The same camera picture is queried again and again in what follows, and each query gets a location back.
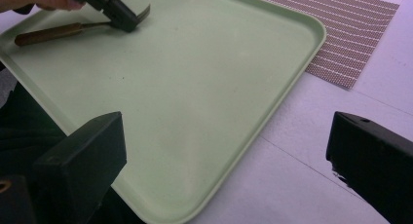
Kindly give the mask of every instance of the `wooden handle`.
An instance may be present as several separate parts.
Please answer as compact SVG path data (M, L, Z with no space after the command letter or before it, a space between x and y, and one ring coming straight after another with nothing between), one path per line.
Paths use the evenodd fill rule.
M27 46L62 37L73 36L81 33L82 31L82 23L77 22L65 26L20 34L16 37L15 44L20 47Z

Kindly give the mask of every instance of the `striped mat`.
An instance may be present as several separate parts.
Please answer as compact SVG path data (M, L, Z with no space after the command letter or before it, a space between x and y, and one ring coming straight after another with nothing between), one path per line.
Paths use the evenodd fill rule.
M402 0L266 0L321 20L327 39L307 72L350 89Z

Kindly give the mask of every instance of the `white table surface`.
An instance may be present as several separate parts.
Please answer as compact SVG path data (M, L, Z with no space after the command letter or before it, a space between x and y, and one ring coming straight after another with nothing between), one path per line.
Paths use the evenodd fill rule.
M335 111L413 141L413 0L404 0L352 90L303 74L191 223L388 223L336 178L325 150ZM24 19L0 14L0 33Z

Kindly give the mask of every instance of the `hand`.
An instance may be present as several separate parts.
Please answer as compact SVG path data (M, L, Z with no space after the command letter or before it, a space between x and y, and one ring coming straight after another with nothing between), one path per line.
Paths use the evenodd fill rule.
M75 0L0 0L0 13L33 3L44 9L79 10L84 6Z

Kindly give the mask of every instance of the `light green tray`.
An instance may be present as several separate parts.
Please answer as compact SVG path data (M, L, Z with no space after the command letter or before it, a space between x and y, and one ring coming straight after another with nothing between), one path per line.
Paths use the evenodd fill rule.
M134 33L100 28L15 46L22 32L106 20L89 7L40 12L0 37L0 57L66 133L122 111L128 163L114 189L146 222L185 222L277 109L325 29L260 0L124 2L137 13L152 6Z

